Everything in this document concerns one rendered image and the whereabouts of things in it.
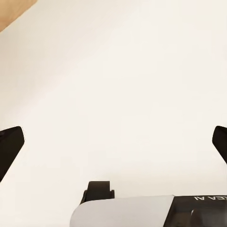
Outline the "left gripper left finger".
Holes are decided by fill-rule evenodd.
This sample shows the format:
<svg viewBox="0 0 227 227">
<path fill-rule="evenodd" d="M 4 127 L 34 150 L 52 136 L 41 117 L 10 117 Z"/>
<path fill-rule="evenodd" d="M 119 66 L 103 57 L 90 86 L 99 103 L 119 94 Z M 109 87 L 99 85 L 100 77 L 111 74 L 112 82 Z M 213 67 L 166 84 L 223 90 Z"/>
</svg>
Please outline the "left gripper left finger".
<svg viewBox="0 0 227 227">
<path fill-rule="evenodd" d="M 0 131 L 0 182 L 25 143 L 20 126 Z"/>
</svg>

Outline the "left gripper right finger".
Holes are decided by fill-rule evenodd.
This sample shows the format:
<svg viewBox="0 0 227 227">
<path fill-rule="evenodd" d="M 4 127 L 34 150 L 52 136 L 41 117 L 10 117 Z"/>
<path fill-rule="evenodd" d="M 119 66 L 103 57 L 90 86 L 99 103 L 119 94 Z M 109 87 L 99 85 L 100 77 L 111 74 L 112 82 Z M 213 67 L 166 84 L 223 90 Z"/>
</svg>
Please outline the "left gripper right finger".
<svg viewBox="0 0 227 227">
<path fill-rule="evenodd" d="M 216 126 L 213 137 L 212 143 L 224 159 L 227 164 L 227 128 L 222 126 Z"/>
</svg>

